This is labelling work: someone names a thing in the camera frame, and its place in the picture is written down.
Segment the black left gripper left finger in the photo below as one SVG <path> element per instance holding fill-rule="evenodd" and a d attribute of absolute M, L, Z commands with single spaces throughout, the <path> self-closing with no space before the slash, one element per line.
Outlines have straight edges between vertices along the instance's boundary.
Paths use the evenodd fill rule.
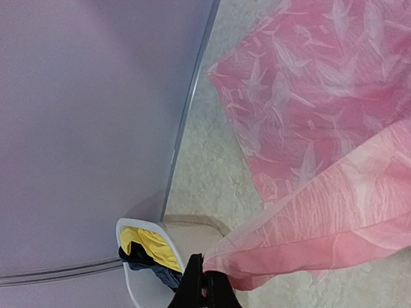
<path fill-rule="evenodd" d="M 200 308 L 204 306 L 203 256 L 193 254 L 185 267 L 180 286 L 168 308 Z"/>

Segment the pink patterned shorts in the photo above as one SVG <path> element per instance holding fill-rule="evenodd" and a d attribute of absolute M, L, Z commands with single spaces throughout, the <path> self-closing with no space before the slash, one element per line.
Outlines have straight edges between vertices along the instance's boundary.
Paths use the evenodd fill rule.
<path fill-rule="evenodd" d="M 204 271 L 250 291 L 410 246 L 409 1 L 281 1 L 209 78 L 264 209 Z"/>

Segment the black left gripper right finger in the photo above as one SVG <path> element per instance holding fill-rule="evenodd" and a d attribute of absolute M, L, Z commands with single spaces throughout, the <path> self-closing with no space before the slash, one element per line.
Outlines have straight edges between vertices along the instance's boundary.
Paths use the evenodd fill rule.
<path fill-rule="evenodd" d="M 204 274 L 200 306 L 209 308 L 242 308 L 226 274 L 208 271 Z"/>

